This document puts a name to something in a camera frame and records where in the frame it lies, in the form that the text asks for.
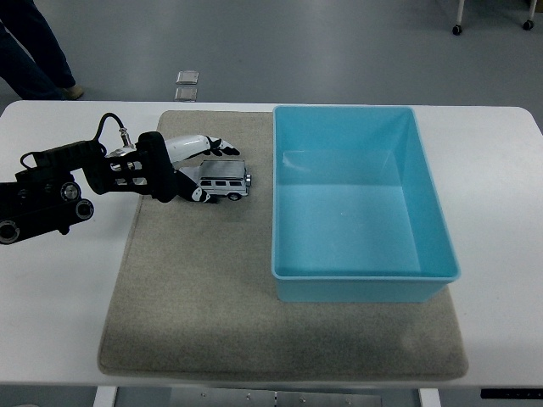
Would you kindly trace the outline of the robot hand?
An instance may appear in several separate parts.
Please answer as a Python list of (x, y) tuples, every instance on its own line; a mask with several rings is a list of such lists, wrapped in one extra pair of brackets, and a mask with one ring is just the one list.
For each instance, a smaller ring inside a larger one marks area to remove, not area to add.
[(205, 192), (193, 179), (175, 166), (200, 154), (237, 156), (240, 152), (229, 142), (205, 135), (179, 136), (165, 140), (157, 131), (139, 136), (137, 149), (143, 149), (145, 179), (151, 187), (151, 196), (162, 203), (175, 195), (197, 203), (215, 204), (217, 198)]

